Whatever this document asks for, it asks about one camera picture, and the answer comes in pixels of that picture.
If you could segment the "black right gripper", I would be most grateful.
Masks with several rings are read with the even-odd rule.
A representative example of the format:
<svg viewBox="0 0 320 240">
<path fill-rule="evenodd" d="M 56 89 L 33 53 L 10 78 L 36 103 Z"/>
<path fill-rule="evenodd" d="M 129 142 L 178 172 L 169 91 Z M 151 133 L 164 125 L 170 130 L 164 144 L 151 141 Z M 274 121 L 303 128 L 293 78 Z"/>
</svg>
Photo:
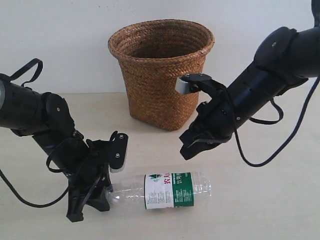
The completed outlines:
<svg viewBox="0 0 320 240">
<path fill-rule="evenodd" d="M 234 132 L 231 107 L 227 101 L 203 101 L 196 111 L 196 119 L 179 137 L 182 143 L 180 154 L 185 160 L 228 142 Z"/>
</svg>

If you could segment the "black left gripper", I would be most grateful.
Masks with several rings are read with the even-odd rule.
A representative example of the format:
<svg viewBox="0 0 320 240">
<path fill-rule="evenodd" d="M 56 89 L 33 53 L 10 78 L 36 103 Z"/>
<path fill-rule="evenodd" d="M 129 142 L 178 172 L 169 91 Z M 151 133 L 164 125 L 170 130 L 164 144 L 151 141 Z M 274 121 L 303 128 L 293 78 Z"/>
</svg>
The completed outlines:
<svg viewBox="0 0 320 240">
<path fill-rule="evenodd" d="M 100 212 L 110 210 L 109 187 L 92 186 L 105 176 L 110 140 L 83 140 L 78 137 L 55 138 L 53 142 L 54 173 L 62 173 L 70 181 L 67 216 L 82 216 L 84 205 Z"/>
</svg>

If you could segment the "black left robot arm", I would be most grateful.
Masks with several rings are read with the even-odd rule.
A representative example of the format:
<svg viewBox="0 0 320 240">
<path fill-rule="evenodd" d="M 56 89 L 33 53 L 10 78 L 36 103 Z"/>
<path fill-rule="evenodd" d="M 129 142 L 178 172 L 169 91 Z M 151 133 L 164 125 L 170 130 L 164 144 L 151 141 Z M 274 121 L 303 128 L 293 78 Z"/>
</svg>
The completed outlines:
<svg viewBox="0 0 320 240">
<path fill-rule="evenodd" d="M 18 137 L 30 136 L 47 155 L 46 167 L 67 178 L 67 218 L 83 220 L 88 205 L 100 212 L 110 210 L 111 189 L 108 153 L 115 139 L 85 139 L 76 130 L 66 100 L 56 93 L 38 93 L 17 85 L 13 77 L 0 75 L 0 126 Z"/>
</svg>

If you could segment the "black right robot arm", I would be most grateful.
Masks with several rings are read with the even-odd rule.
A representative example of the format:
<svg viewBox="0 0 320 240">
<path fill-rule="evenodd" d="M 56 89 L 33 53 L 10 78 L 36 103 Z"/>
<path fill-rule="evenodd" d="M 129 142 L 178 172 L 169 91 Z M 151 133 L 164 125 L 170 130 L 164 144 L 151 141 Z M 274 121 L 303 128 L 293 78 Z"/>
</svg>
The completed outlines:
<svg viewBox="0 0 320 240">
<path fill-rule="evenodd" d="M 320 3 L 311 2 L 312 28 L 297 31 L 282 26 L 270 33 L 257 48 L 252 62 L 229 85 L 205 73 L 187 73 L 177 78 L 175 89 L 187 95 L 204 92 L 210 101 L 197 108 L 197 117 L 180 136 L 180 154 L 189 160 L 237 137 L 245 122 L 267 103 L 286 91 L 320 76 Z"/>
</svg>

